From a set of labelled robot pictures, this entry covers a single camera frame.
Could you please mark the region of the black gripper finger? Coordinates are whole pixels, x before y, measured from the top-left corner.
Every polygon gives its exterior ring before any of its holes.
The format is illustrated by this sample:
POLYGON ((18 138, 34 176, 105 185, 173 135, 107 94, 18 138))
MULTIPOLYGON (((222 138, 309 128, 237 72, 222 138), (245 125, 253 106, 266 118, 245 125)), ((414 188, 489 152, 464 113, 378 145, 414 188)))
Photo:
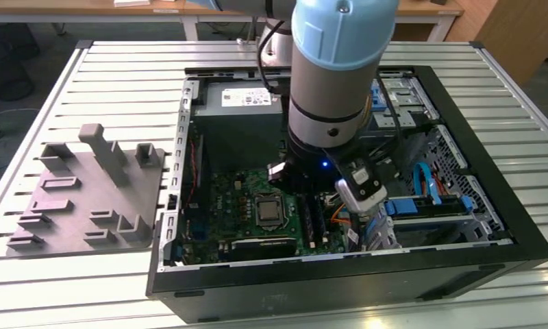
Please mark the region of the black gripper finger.
POLYGON ((285 184, 285 162, 273 162, 266 166, 267 183, 275 187, 282 188, 285 184))

